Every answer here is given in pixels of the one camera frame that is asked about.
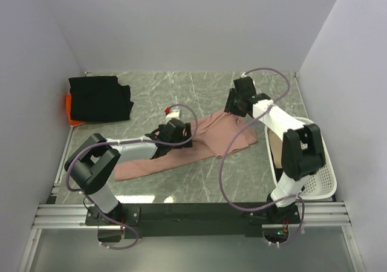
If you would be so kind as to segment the pink printed t-shirt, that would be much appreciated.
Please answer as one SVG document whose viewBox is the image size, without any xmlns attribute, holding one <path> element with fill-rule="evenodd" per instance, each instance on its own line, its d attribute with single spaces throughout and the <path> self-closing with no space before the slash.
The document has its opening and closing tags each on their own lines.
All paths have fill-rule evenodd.
<svg viewBox="0 0 387 272">
<path fill-rule="evenodd" d="M 227 152 L 239 152 L 258 141 L 253 128 L 247 127 L 240 135 L 240 129 L 247 124 L 243 117 L 222 110 L 198 120 L 198 130 L 193 138 L 193 146 L 173 149 L 165 156 L 154 160 L 134 160 L 119 163 L 114 169 L 116 181 L 126 181 L 142 176 L 184 166 L 210 157 L 221 158 L 226 147 L 232 141 Z"/>
</svg>

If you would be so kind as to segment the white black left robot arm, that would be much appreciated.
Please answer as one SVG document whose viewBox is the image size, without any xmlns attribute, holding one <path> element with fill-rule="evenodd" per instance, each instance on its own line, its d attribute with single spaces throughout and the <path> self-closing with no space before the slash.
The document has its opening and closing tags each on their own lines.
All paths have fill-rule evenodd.
<svg viewBox="0 0 387 272">
<path fill-rule="evenodd" d="M 121 142 L 92 134 L 64 165 L 67 189 L 83 192 L 99 208 L 99 217 L 106 224 L 123 222 L 122 204 L 107 185 L 117 163 L 154 160 L 186 147 L 192 147 L 191 125 L 176 118 L 142 137 Z"/>
</svg>

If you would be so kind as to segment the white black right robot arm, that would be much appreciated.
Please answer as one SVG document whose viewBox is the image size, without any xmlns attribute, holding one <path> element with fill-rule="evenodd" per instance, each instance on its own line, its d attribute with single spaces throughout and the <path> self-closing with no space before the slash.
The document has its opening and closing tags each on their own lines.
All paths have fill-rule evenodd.
<svg viewBox="0 0 387 272">
<path fill-rule="evenodd" d="M 268 95 L 258 94 L 251 77 L 235 79 L 233 84 L 224 110 L 242 117 L 249 115 L 279 137 L 282 141 L 282 175 L 268 196 L 270 202 L 263 206 L 247 208 L 229 199 L 226 201 L 246 213 L 265 210 L 270 222 L 279 223 L 286 217 L 286 208 L 296 201 L 309 177 L 326 164 L 320 128 L 314 123 L 306 125 L 278 107 Z"/>
</svg>

